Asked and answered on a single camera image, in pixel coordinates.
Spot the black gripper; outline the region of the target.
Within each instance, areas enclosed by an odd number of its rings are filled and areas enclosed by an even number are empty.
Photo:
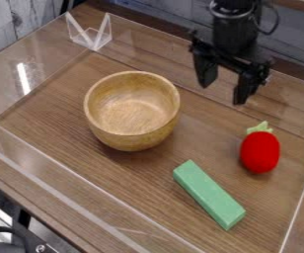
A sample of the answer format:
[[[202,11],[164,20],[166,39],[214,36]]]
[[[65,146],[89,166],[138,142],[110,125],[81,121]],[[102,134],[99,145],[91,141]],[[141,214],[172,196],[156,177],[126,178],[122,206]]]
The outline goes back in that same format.
[[[218,67],[224,66],[240,75],[238,85],[234,88],[236,105],[242,105],[249,96],[264,85],[269,76],[272,66],[270,60],[258,61],[250,56],[240,58],[230,53],[217,49],[214,45],[205,42],[197,32],[192,33],[192,45],[189,51],[193,54],[194,69],[200,86],[208,88],[218,77]]]

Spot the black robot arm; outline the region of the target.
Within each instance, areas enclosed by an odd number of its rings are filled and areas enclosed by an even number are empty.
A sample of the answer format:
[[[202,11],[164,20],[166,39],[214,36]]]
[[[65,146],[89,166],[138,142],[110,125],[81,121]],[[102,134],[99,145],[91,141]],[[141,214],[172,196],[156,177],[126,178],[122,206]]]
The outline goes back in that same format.
[[[238,74],[233,104],[242,105],[268,82],[273,58],[257,44],[260,34],[272,35],[280,15],[268,0],[212,0],[213,32],[192,32],[189,51],[197,80],[208,88],[218,78],[218,67]]]

